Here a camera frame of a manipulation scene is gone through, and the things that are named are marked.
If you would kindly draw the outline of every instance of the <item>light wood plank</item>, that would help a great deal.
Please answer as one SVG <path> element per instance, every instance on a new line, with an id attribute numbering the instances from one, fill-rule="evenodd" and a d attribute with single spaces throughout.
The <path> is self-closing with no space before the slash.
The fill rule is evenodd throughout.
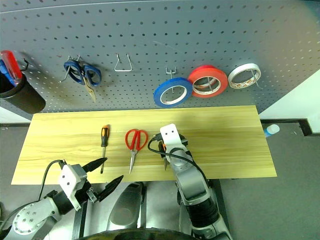
<path id="1" fill-rule="evenodd" d="M 104 165 L 88 174 L 91 183 L 173 180 L 160 156 L 144 147 L 129 174 L 128 130 L 144 129 L 151 138 L 174 123 L 188 139 L 188 149 L 210 179 L 275 177 L 276 170 L 255 106 L 38 113 L 32 118 L 12 184 L 40 184 L 49 162 L 81 164 L 101 157 L 101 127 L 111 131 Z M 46 184 L 57 184 L 60 169 L 52 166 Z"/>

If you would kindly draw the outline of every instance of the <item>black cable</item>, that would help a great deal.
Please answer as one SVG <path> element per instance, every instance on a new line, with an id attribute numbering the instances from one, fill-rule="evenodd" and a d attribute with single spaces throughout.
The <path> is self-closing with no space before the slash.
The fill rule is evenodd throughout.
<path id="1" fill-rule="evenodd" d="M 207 180 L 207 177 L 205 175 L 205 173 L 202 171 L 202 169 L 194 162 L 194 161 L 191 161 L 189 160 L 188 158 L 185 158 L 183 156 L 179 156 L 179 155 L 175 155 L 175 154 L 171 154 L 171 153 L 167 153 L 167 152 L 163 152 L 163 151 L 158 151 L 158 150 L 155 150 L 155 149 L 152 149 L 150 148 L 150 145 L 153 141 L 155 141 L 156 139 L 155 138 L 152 138 L 149 143 L 148 143 L 148 149 L 151 151 L 151 152 L 154 152 L 154 153 L 157 153 L 157 154 L 163 154 L 163 155 L 167 155 L 167 156 L 170 156 L 170 157 L 173 157 L 173 158 L 177 158 L 177 159 L 182 159 L 190 164 L 192 164 L 193 166 L 195 166 L 196 169 L 198 169 L 198 171 L 202 174 L 203 178 L 204 178 L 204 181 L 206 183 L 206 185 L 209 187 L 209 183 L 208 183 L 208 180 Z"/>
<path id="2" fill-rule="evenodd" d="M 41 187 L 40 187 L 40 192 L 39 192 L 38 201 L 40 201 L 40 199 L 41 199 L 41 194 L 42 194 L 42 191 L 44 190 L 45 181 L 46 181 L 47 174 L 48 174 L 48 171 L 49 171 L 50 167 L 52 166 L 52 164 L 61 163 L 61 162 L 63 162 L 63 160 L 53 160 L 53 161 L 50 162 L 50 163 L 48 164 L 48 166 L 46 167 L 46 169 L 45 169 L 45 171 L 44 171 L 44 174 L 43 174 L 43 178 L 42 178 L 42 183 L 41 183 Z"/>

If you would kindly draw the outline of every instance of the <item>tape roll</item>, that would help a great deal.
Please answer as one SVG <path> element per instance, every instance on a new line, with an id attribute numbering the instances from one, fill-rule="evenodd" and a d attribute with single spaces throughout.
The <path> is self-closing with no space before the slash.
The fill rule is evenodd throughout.
<path id="1" fill-rule="evenodd" d="M 249 78 L 246 81 L 243 82 L 233 82 L 233 80 L 235 79 L 235 77 L 245 71 L 255 71 L 254 76 L 252 76 L 251 78 Z M 260 68 L 257 64 L 255 63 L 247 63 L 241 66 L 236 67 L 228 76 L 228 82 L 231 88 L 233 89 L 243 89 L 246 87 L 251 86 L 252 84 L 254 84 L 256 81 L 259 80 L 259 78 L 261 77 L 261 71 Z"/>
<path id="2" fill-rule="evenodd" d="M 198 81 L 208 78 L 208 83 L 206 84 L 197 84 Z M 199 98 L 211 98 L 221 94 L 228 86 L 227 75 L 220 69 L 212 65 L 203 65 L 197 67 L 193 70 L 189 77 L 188 81 L 192 83 L 192 95 Z M 211 88 L 215 83 L 218 83 L 218 86 Z"/>
<path id="3" fill-rule="evenodd" d="M 182 87 L 184 91 L 180 97 L 175 100 L 165 101 L 163 100 L 163 95 L 166 91 L 174 88 Z M 192 84 L 183 77 L 172 78 L 168 81 L 165 81 L 154 91 L 153 100 L 155 104 L 162 108 L 171 108 L 185 102 L 192 94 Z"/>

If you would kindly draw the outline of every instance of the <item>screwdriver shaft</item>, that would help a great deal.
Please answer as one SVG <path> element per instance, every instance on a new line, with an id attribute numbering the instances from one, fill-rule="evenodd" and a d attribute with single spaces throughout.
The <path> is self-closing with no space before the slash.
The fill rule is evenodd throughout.
<path id="1" fill-rule="evenodd" d="M 104 158 L 106 156 L 106 147 L 103 146 L 102 147 L 102 157 Z M 105 163 L 102 163 L 101 164 L 101 170 L 100 170 L 100 173 L 102 174 L 104 172 L 104 166 L 105 166 Z"/>

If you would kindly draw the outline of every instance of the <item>scissors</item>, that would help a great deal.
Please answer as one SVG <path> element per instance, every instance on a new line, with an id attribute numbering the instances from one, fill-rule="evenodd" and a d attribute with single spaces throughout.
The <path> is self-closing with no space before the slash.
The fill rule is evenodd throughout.
<path id="1" fill-rule="evenodd" d="M 132 138 L 131 145 L 129 145 L 128 136 L 131 132 L 134 132 L 134 135 Z M 141 133 L 143 133 L 145 135 L 145 142 L 142 146 L 140 146 Z M 135 163 L 135 156 L 148 142 L 148 133 L 145 130 L 131 129 L 126 133 L 124 140 L 125 140 L 125 145 L 128 147 L 128 149 L 130 150 L 130 153 L 131 153 L 130 169 L 129 169 L 129 174 L 131 174 L 132 168 Z"/>
<path id="2" fill-rule="evenodd" d="M 68 74 L 78 84 L 84 85 L 90 94 L 93 102 L 96 102 L 96 94 L 93 87 L 101 83 L 101 71 L 89 64 L 80 65 L 77 60 L 68 60 L 63 64 L 66 71 L 70 67 Z"/>

